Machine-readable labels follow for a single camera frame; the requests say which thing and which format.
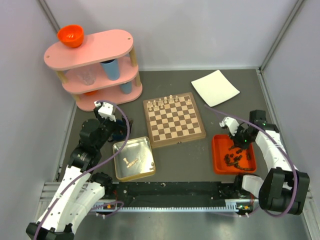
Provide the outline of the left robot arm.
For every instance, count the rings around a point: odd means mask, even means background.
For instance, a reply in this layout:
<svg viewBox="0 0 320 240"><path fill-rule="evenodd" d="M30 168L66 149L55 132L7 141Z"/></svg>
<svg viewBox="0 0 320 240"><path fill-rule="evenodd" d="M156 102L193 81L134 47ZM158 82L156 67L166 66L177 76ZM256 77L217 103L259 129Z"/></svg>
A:
<svg viewBox="0 0 320 240"><path fill-rule="evenodd" d="M32 240L72 240L83 219L101 198L114 191L112 178L94 170L112 160L101 162L101 148L116 134L127 142L132 123L113 102L94 102L95 118L82 123L79 142L70 155L58 189L47 209L36 222L26 228Z"/></svg>

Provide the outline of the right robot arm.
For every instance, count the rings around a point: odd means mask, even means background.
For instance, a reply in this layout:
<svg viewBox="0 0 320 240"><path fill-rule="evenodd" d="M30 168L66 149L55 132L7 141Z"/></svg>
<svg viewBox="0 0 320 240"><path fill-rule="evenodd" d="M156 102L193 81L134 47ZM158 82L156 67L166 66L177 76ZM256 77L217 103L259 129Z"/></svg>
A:
<svg viewBox="0 0 320 240"><path fill-rule="evenodd" d="M253 194L263 210L275 212L277 217L300 215L309 189L309 175L299 171L289 159L278 127L267 121L264 110L252 110L246 124L243 127L238 119L226 116L220 127L229 130L229 137L238 148L248 149L251 143L256 143L268 174L264 179L245 174L233 185L234 194L239 198Z"/></svg>

